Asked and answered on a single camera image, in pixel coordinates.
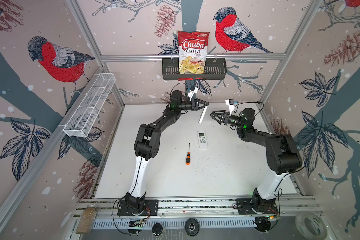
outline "bird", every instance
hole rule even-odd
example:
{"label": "bird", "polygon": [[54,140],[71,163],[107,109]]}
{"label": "bird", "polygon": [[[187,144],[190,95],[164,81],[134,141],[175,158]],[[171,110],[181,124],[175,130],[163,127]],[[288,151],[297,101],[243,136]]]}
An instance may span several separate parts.
{"label": "bird", "polygon": [[263,47],[247,26],[240,22],[233,7],[220,8],[213,19],[216,20],[216,41],[225,49],[224,53],[227,51],[241,53],[247,48],[257,48],[272,53]]}
{"label": "bird", "polygon": [[337,1],[342,1],[342,2],[345,3],[344,8],[339,13],[340,15],[342,14],[342,12],[344,11],[344,9],[346,7],[353,7],[354,8],[355,13],[352,16],[354,16],[356,14],[360,14],[360,12],[356,12],[356,7],[360,6],[360,0],[333,0],[333,1],[329,2],[329,3],[327,3],[327,5],[330,5],[330,4],[335,3]]}
{"label": "bird", "polygon": [[80,93],[76,90],[76,81],[81,75],[85,76],[86,64],[95,59],[88,54],[74,51],[72,48],[60,47],[48,42],[42,36],[35,36],[29,41],[28,51],[32,61],[37,59],[54,79],[63,83],[74,83],[75,87],[71,97],[74,93]]}

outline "remote control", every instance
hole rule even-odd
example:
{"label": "remote control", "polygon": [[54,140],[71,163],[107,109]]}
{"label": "remote control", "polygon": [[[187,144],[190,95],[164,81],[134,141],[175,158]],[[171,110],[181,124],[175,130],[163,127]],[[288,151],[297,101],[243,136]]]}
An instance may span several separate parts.
{"label": "remote control", "polygon": [[204,149],[208,147],[208,143],[206,142],[206,135],[204,131],[197,132],[197,138],[199,139],[199,148]]}

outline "white platform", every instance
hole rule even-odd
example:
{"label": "white platform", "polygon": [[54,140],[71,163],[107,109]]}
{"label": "white platform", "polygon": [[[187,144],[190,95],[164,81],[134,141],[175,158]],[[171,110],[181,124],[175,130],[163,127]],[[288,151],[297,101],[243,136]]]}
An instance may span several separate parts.
{"label": "white platform", "polygon": [[[248,103],[241,104],[238,113],[244,107],[257,111],[254,103]],[[120,198],[129,190],[139,126],[154,122],[164,109],[164,104],[125,106],[95,198]],[[202,111],[189,111],[162,133],[158,154],[150,159],[146,197],[247,195],[261,183],[268,169],[265,148],[241,141],[236,131],[219,125],[210,117],[215,110],[228,107],[225,103],[210,104],[201,124],[198,120]],[[254,127],[267,131],[260,115],[256,116]],[[197,131],[206,132],[207,149],[198,148]],[[188,143],[190,165],[185,164]],[[289,178],[280,187],[283,194],[296,193]]]}

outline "black round knob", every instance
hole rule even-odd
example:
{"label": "black round knob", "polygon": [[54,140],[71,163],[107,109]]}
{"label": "black round knob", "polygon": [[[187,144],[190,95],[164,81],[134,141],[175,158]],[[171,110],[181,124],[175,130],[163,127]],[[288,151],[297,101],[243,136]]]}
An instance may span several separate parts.
{"label": "black round knob", "polygon": [[196,236],[200,229],[199,222],[194,218],[189,218],[185,222],[184,227],[185,227],[185,232],[191,237]]}
{"label": "black round knob", "polygon": [[160,235],[163,232],[163,225],[161,223],[155,223],[152,227],[152,233],[155,236]]}

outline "chip bag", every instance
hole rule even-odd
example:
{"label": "chip bag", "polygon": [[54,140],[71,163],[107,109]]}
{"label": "chip bag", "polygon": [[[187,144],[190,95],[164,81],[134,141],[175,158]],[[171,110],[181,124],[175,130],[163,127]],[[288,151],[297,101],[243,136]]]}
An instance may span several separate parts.
{"label": "chip bag", "polygon": [[179,38],[180,74],[205,73],[204,66],[209,33],[178,31],[177,35]]}

